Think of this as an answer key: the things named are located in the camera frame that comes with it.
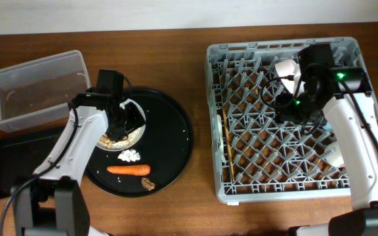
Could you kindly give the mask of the white bowl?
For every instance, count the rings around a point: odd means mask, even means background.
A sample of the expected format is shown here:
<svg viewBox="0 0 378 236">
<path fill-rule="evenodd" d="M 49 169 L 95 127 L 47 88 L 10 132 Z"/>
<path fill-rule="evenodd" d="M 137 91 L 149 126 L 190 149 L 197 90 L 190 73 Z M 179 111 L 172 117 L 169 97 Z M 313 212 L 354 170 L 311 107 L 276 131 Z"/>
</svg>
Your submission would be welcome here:
<svg viewBox="0 0 378 236">
<path fill-rule="evenodd" d="M 284 87 L 292 94 L 295 93 L 301 77 L 300 65 L 292 59 L 287 59 L 275 64 L 275 70 L 278 77 L 293 76 L 293 80 L 281 79 Z"/>
</svg>

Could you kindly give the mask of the cream white cup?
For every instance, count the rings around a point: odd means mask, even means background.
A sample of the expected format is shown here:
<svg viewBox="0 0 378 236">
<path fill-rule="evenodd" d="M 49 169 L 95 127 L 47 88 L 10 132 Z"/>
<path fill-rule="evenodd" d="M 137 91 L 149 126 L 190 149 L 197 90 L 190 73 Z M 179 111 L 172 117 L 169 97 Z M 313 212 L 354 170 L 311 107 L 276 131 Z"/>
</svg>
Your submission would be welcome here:
<svg viewBox="0 0 378 236">
<path fill-rule="evenodd" d="M 329 153 L 325 159 L 331 166 L 335 168 L 341 168 L 345 166 L 338 142 L 333 142 L 326 146 L 325 152 Z"/>
</svg>

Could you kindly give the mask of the wooden chopstick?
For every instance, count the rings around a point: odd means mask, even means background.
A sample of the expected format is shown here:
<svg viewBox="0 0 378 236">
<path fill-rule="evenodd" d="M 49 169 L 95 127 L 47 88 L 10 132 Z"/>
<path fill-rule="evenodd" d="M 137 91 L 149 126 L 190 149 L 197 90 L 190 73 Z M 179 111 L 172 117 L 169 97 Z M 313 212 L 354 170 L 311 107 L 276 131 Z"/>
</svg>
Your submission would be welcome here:
<svg viewBox="0 0 378 236">
<path fill-rule="evenodd" d="M 228 123 L 227 123 L 227 116 L 226 112 L 222 110 L 222 117 L 223 117 L 223 122 L 224 122 L 224 132 L 226 136 L 226 147 L 228 151 L 228 161 L 229 161 L 229 167 L 230 167 L 230 173 L 231 173 L 231 179 L 232 183 L 235 182 L 235 176 L 234 176 L 234 166 L 233 166 L 233 159 L 232 159 L 232 148 L 231 148 L 231 143 L 230 143 L 230 138 L 229 138 L 229 130 L 228 130 Z"/>
</svg>

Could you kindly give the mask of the light blue cup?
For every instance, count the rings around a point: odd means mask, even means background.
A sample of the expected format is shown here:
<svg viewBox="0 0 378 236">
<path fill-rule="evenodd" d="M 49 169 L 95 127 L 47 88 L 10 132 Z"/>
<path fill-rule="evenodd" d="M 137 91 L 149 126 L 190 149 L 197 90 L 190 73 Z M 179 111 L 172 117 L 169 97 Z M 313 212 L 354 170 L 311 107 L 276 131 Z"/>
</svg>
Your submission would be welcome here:
<svg viewBox="0 0 378 236">
<path fill-rule="evenodd" d="M 326 122 L 326 124 L 322 128 L 327 132 L 333 132 L 333 128 L 328 121 Z"/>
</svg>

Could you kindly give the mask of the white plastic fork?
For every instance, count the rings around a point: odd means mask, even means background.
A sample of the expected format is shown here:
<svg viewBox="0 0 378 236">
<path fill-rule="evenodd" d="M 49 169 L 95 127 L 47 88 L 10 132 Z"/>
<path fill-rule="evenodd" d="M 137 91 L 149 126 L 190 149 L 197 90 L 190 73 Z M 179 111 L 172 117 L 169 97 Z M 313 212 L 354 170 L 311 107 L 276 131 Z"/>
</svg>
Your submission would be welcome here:
<svg viewBox="0 0 378 236">
<path fill-rule="evenodd" d="M 219 145 L 219 153 L 220 153 L 220 159 L 223 164 L 226 163 L 225 155 L 224 155 L 224 142 L 223 142 L 223 137 L 222 137 L 222 118 L 220 115 L 217 115 L 217 128 L 218 128 L 218 138 L 219 140 L 217 141 Z"/>
</svg>

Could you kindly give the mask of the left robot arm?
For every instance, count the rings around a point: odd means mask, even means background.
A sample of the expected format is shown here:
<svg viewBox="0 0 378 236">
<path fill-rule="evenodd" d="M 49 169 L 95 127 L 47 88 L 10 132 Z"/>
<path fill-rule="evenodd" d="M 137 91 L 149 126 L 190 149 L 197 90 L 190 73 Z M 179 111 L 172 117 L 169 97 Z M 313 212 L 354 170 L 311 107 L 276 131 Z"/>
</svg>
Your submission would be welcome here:
<svg viewBox="0 0 378 236">
<path fill-rule="evenodd" d="M 102 69 L 95 87 L 80 92 L 68 104 L 68 122 L 47 158 L 30 179 L 17 183 L 1 213 L 13 210 L 17 235 L 101 235 L 91 226 L 81 181 L 96 144 L 103 135 L 111 141 L 127 137 L 137 126 L 129 123 L 129 101 L 122 73 Z"/>
</svg>

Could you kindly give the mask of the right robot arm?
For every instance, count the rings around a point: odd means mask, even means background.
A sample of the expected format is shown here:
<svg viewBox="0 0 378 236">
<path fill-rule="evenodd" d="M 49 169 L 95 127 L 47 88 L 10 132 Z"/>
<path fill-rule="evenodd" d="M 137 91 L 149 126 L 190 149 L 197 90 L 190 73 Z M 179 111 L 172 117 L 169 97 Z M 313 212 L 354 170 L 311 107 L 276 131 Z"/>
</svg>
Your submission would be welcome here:
<svg viewBox="0 0 378 236">
<path fill-rule="evenodd" d="M 297 226 L 291 235 L 378 235 L 378 120 L 367 73 L 356 66 L 339 67 L 328 44 L 310 45 L 275 65 L 277 78 L 293 90 L 276 97 L 277 122 L 315 127 L 327 121 L 335 134 L 337 154 L 329 160 L 346 168 L 352 211 L 326 224 Z"/>
</svg>

